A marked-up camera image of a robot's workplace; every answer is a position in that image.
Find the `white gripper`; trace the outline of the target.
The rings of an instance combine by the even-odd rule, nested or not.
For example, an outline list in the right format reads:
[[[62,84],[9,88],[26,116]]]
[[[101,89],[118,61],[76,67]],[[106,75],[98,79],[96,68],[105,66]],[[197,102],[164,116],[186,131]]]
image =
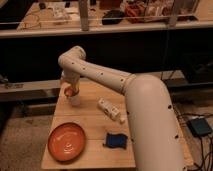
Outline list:
[[[66,73],[65,71],[63,71],[61,77],[65,82],[71,85],[73,90],[79,89],[79,79],[80,79],[79,74],[76,74],[74,72]]]

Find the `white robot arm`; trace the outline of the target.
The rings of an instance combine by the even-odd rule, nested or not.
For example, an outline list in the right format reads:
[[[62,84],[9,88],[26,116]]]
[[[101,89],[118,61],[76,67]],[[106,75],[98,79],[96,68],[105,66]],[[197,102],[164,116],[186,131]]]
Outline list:
[[[58,63],[66,82],[76,84],[84,76],[125,97],[137,171],[187,171],[175,112],[163,81],[90,63],[80,46],[60,55]]]

